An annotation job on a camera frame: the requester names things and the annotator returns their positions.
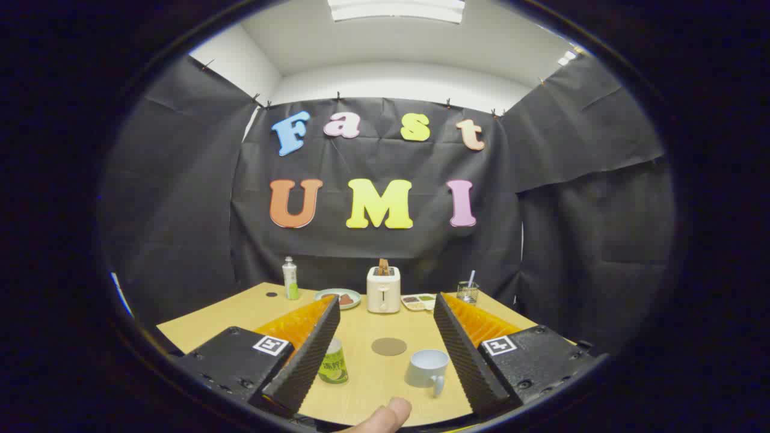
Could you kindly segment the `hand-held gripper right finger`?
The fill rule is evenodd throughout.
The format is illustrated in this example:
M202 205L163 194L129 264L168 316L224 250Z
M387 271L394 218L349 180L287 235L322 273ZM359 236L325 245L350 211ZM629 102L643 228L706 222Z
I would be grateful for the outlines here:
M447 293L433 314L470 407L497 416L542 400L596 364L588 348L550 328L520 329Z

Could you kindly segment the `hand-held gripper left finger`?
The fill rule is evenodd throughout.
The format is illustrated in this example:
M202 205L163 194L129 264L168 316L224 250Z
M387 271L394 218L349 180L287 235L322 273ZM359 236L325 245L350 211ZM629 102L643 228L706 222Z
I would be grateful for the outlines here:
M176 360L205 387L240 405L294 416L310 391L340 321L330 294L249 331L227 327Z

